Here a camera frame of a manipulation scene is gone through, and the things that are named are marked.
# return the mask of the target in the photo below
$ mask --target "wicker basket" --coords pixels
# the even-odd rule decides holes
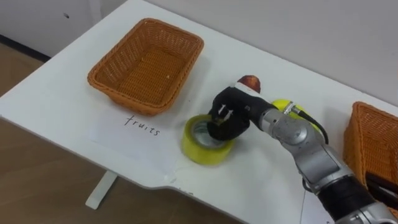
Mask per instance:
[[[398,184],[398,118],[366,103],[354,103],[343,157],[365,186],[367,172]],[[391,211],[398,217],[397,210]]]
[[[156,19],[143,19],[90,71],[88,83],[116,103],[153,116],[170,108],[203,40]]]

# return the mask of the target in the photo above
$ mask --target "table surface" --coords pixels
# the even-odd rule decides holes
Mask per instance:
[[[245,74],[260,78],[262,95],[268,100],[287,98],[300,103],[324,125],[330,144],[339,152],[355,101],[398,115],[395,106],[136,0],[123,4],[0,98],[0,115],[143,187],[179,190],[248,223],[300,223],[304,195],[301,176],[289,153],[254,126],[238,139],[222,165],[199,166],[179,154],[174,171],[167,175],[151,164],[89,140],[89,130],[102,111],[115,105],[90,87],[86,76],[145,17],[174,24],[205,41],[173,107],[155,118],[145,118],[154,125],[174,129],[176,149],[184,122],[206,113],[214,96]]]

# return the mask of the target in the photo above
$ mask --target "robotic arm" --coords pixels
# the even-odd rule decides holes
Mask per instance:
[[[286,113],[242,83],[223,90],[210,110],[215,122],[209,134],[218,140],[238,137],[253,122],[288,150],[299,173],[337,224],[398,224],[398,220],[356,179],[335,150],[310,122],[287,115],[300,110],[289,105]]]

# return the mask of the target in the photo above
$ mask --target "white paper sheet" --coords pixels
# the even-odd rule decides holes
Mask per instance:
[[[305,192],[301,224],[332,224],[331,216],[323,208],[319,199],[310,192]]]
[[[151,123],[151,118],[118,106],[107,110],[90,130],[90,139],[125,156],[155,167],[164,175],[174,168],[177,142],[167,128]]]

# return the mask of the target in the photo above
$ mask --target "roll of tape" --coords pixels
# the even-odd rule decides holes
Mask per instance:
[[[222,162],[234,141],[218,141],[210,137],[207,122],[210,115],[194,116],[185,124],[182,137],[182,151],[192,161],[201,165],[217,165]]]

